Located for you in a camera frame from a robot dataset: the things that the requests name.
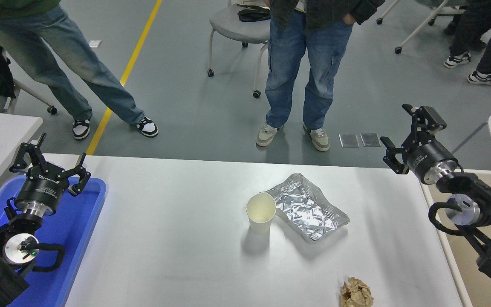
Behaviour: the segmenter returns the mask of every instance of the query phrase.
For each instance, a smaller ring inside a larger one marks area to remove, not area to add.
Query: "jeans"
[[[450,46],[450,55],[456,56],[467,51],[478,33],[485,33],[491,28],[491,0],[470,0],[470,5],[463,13],[456,29],[456,36]],[[486,50],[477,66],[477,71],[491,74],[491,37]]]
[[[306,14],[298,11],[293,12],[285,30],[271,19],[269,77],[265,89],[270,104],[267,124],[280,128],[288,120],[300,59],[308,48],[310,78],[305,89],[303,122],[310,130],[323,127],[333,103],[334,77],[351,30],[352,25],[339,20],[329,27],[306,31]]]
[[[43,14],[0,19],[0,45],[35,81],[46,84],[74,120],[92,116],[88,101],[72,86],[43,40],[117,116],[131,125],[144,118],[134,98],[98,60],[78,26],[56,6]]]

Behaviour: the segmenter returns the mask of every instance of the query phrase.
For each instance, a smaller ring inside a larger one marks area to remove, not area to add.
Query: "beige sneaker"
[[[304,128],[304,131],[310,134],[310,137],[312,138],[312,144],[314,144],[314,147],[317,150],[329,150],[329,147],[331,146],[331,144],[329,144],[329,136],[327,136],[323,127],[317,130],[309,130],[304,124],[302,124],[302,128]]]
[[[259,134],[257,134],[257,140],[255,142],[261,147],[269,146],[274,139],[274,136],[278,133],[278,130],[278,128],[274,128],[273,126],[265,123],[263,128],[259,130]]]

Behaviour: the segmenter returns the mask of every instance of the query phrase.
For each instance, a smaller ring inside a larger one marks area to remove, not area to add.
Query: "gray chair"
[[[390,7],[384,13],[382,13],[382,16],[376,19],[376,23],[378,25],[382,24],[384,17],[386,17],[386,15],[395,7],[395,5],[397,5],[399,1],[400,0],[395,0]],[[430,8],[431,14],[421,24],[419,24],[419,26],[399,46],[395,47],[394,51],[396,54],[400,54],[403,47],[426,25],[434,25],[437,16],[462,14],[464,10],[460,10],[458,7],[468,5],[466,0],[416,0],[416,2]]]
[[[3,56],[6,58],[6,51],[3,49]],[[39,94],[37,94],[35,91],[27,87],[26,85],[22,84],[15,78],[13,79],[14,82],[14,96],[15,98],[11,98],[9,100],[8,106],[5,108],[6,102],[7,102],[7,97],[0,97],[0,113],[8,113],[8,114],[14,114],[14,109],[16,107],[16,102],[18,101],[18,96],[20,95],[20,91],[25,91],[26,93],[32,95],[33,97],[37,98],[37,100],[41,101],[42,103],[46,104],[47,107],[47,112],[51,113],[51,115],[55,115],[58,110],[54,105],[49,103],[46,99],[41,97]]]
[[[220,33],[222,36],[230,38],[234,41],[241,41],[242,47],[248,47],[249,43],[261,43],[263,46],[259,52],[257,59],[257,68],[255,70],[255,78],[253,80],[253,97],[261,97],[261,92],[257,88],[259,80],[259,70],[261,66],[261,58],[264,51],[268,47],[270,36],[270,20],[255,21],[253,23],[242,23],[238,19],[238,12],[244,9],[237,4],[232,4],[228,0],[226,8],[216,12],[210,18],[212,31],[210,34],[210,51],[208,55],[208,77],[213,77],[212,70],[212,50],[213,50],[213,33]]]

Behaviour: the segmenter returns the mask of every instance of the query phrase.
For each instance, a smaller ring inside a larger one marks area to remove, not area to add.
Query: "beige bin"
[[[491,186],[491,171],[466,170],[466,172],[476,173],[482,181]],[[435,185],[423,186],[422,188],[428,204],[446,202],[448,196],[450,196],[450,194],[440,193]],[[439,213],[439,218],[443,225],[450,229],[456,229],[446,217],[446,214],[444,214],[444,210],[440,210]],[[481,231],[491,238],[491,226],[482,227]],[[479,272],[479,267],[476,264],[477,252],[463,237],[452,235],[446,235],[446,237],[448,238],[448,243],[450,243],[450,248],[456,259],[459,273],[462,276],[472,305],[474,307],[491,307],[491,278]]]

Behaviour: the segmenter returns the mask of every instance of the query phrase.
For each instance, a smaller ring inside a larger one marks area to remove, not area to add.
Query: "robotic arm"
[[[386,146],[384,162],[396,173],[411,170],[426,185],[435,184],[442,193],[452,194],[446,202],[433,204],[429,221],[449,235],[465,237],[479,254],[479,271],[491,278],[491,239],[478,227],[491,225],[491,187],[474,173],[464,173],[458,160],[435,139],[435,134],[446,128],[446,123],[432,107],[403,109],[412,117],[411,132],[400,148],[386,136],[380,141]],[[401,155],[402,163],[397,159]],[[444,209],[457,230],[448,229],[435,218]]]
[[[25,173],[26,180],[17,197],[7,201],[5,213],[9,221],[0,226],[0,307],[12,303],[29,287],[24,280],[29,272],[51,272],[60,267],[64,246],[39,243],[35,232],[43,225],[43,217],[56,213],[65,190],[77,196],[90,178],[90,173],[82,166],[85,153],[80,155],[77,165],[67,171],[45,161],[39,149],[45,136],[43,133],[37,144],[22,143],[9,169]],[[24,172],[28,166],[26,154],[32,166]],[[74,175],[79,176],[79,181],[70,187],[68,179]],[[57,251],[52,266],[36,266],[35,257],[41,250]]]

